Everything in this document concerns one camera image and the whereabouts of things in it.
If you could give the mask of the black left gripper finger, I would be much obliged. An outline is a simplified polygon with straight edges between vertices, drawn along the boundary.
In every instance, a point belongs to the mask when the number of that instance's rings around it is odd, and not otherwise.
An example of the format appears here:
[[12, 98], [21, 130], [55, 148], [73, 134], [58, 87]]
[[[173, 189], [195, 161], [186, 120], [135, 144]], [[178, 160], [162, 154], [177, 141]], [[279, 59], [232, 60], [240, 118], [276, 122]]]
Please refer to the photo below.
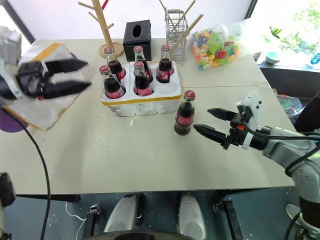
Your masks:
[[47, 100], [78, 94], [87, 89], [91, 84], [91, 82], [77, 80], [49, 83], [42, 88], [40, 99]]
[[52, 76], [58, 73], [75, 72], [87, 66], [88, 64], [89, 63], [86, 61], [74, 58], [48, 61], [45, 63], [48, 72]]

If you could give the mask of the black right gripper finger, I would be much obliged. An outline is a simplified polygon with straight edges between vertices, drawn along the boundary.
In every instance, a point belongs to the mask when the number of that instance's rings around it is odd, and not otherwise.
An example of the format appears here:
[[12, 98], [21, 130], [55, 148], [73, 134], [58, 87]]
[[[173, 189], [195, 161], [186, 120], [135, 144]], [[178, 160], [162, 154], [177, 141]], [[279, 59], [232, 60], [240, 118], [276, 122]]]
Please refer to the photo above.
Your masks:
[[193, 128], [202, 136], [220, 143], [221, 145], [227, 145], [227, 136], [225, 133], [215, 130], [215, 128], [204, 124], [194, 124]]
[[223, 121], [234, 121], [236, 113], [223, 108], [210, 108], [207, 110], [208, 113], [213, 115], [215, 118]]

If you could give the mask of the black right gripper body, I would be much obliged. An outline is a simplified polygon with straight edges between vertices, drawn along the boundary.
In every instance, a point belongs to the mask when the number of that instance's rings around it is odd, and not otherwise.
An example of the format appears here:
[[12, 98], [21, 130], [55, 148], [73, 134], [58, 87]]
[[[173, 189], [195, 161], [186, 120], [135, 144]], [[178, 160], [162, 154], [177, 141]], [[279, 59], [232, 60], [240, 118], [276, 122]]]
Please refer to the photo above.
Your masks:
[[242, 146], [247, 136], [248, 131], [245, 129], [241, 121], [241, 115], [239, 113], [228, 111], [226, 114], [226, 120], [230, 121], [229, 134], [221, 144], [225, 150], [230, 145]]

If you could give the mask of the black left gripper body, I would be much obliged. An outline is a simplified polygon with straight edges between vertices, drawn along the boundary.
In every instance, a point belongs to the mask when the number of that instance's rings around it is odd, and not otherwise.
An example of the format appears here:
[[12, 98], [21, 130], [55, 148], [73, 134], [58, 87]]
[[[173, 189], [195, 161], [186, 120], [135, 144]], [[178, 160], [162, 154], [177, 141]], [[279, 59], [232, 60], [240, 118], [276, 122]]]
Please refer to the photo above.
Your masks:
[[16, 80], [25, 95], [31, 98], [45, 98], [46, 86], [50, 81], [49, 73], [44, 70], [41, 61], [22, 63], [18, 69]]

